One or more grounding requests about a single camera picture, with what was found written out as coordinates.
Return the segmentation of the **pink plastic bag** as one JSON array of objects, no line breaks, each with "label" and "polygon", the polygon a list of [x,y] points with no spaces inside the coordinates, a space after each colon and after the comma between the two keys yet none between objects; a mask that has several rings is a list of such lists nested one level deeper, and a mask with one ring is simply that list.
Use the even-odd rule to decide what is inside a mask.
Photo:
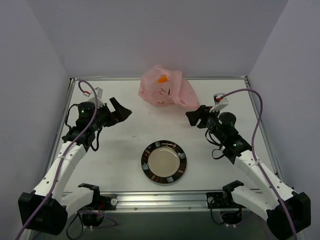
[{"label": "pink plastic bag", "polygon": [[[168,81],[158,83],[158,79],[163,76],[166,76]],[[200,106],[192,85],[183,77],[182,72],[167,70],[161,65],[154,65],[141,76],[138,95],[157,107],[179,105],[196,110]]]}]

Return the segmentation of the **orange fake fruit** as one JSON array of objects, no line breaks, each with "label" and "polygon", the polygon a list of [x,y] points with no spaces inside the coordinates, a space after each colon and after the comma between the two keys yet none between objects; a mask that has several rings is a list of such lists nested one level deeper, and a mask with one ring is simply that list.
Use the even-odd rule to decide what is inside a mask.
[{"label": "orange fake fruit", "polygon": [[168,81],[168,79],[167,79],[167,76],[166,76],[166,75],[162,76],[161,78],[159,78],[159,79],[157,80],[158,83],[165,83],[165,82],[167,82],[167,81]]}]

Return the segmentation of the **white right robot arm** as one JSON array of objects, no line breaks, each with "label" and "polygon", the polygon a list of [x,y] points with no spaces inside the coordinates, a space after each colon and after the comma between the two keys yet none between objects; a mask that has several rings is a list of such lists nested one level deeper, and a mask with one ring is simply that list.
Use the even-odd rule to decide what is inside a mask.
[{"label": "white right robot arm", "polygon": [[254,156],[252,146],[235,128],[236,116],[230,112],[213,112],[201,105],[186,112],[189,124],[207,129],[219,141],[222,155],[245,173],[261,191],[250,190],[235,180],[222,190],[227,206],[241,205],[261,217],[272,234],[286,240],[311,225],[311,200],[282,182],[260,159]]}]

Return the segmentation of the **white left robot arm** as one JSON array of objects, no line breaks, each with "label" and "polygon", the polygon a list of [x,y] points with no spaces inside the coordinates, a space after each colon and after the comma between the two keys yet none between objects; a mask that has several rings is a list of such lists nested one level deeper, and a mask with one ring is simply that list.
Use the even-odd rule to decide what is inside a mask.
[{"label": "white left robot arm", "polygon": [[62,145],[40,183],[30,192],[23,192],[18,199],[22,228],[51,235],[59,235],[70,216],[81,209],[95,210],[103,201],[100,188],[81,183],[77,190],[63,196],[77,164],[91,148],[104,127],[125,121],[132,111],[123,107],[112,97],[114,111],[107,104],[85,101],[76,104],[78,119],[62,137]]}]

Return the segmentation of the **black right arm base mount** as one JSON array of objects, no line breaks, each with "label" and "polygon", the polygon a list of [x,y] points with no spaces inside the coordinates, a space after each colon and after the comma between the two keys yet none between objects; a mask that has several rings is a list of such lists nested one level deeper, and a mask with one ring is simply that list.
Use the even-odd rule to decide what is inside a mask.
[{"label": "black right arm base mount", "polygon": [[244,220],[242,205],[229,201],[224,191],[206,193],[206,204],[211,220],[218,226],[236,228]]}]

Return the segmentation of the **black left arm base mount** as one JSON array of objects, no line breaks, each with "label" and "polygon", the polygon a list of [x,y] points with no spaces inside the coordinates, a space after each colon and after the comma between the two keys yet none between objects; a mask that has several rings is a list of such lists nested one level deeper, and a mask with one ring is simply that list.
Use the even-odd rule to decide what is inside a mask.
[{"label": "black left arm base mount", "polygon": [[115,211],[118,203],[116,194],[100,195],[93,197],[89,203],[89,197],[64,197],[62,201],[66,205],[68,217],[79,214],[80,220],[85,227],[91,229],[104,229],[117,227],[116,220],[107,216],[105,211]]}]

